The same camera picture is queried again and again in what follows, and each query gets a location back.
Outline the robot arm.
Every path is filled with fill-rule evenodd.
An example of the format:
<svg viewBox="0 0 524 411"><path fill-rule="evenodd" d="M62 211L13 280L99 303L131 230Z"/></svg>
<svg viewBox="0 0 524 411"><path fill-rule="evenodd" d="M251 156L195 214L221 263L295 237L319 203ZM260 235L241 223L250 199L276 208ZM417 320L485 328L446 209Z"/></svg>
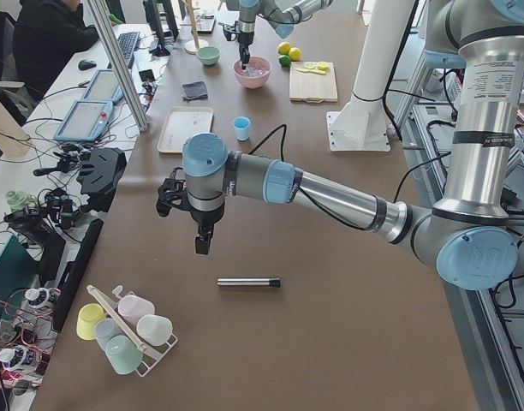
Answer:
<svg viewBox="0 0 524 411"><path fill-rule="evenodd" d="M239 19L235 24L241 68L245 69L250 61L249 47L254 40L256 18L268 21L281 39L287 38L300 24L321 9L332 5L332 0L297 1L286 9L281 9L275 1L241 0Z"/></svg>
<svg viewBox="0 0 524 411"><path fill-rule="evenodd" d="M282 160L231 151L215 134L196 134L182 151L184 196L199 225L196 251L208 253L226 198L242 196L313 207L377 233L462 289L506 280L519 255L501 196L524 77L524 1L434 1L427 24L427 46L457 52L466 64L440 200L422 208L374 194L391 181L379 154L358 158L354 189Z"/></svg>

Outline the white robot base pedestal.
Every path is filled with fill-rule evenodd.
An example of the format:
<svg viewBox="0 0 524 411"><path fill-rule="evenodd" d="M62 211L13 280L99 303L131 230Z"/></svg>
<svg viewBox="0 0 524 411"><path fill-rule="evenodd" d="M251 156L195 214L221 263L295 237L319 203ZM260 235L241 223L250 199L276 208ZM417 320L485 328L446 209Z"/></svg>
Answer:
<svg viewBox="0 0 524 411"><path fill-rule="evenodd" d="M350 100L327 113L333 152L390 150L383 102L417 8L414 0L378 0L374 4Z"/></svg>

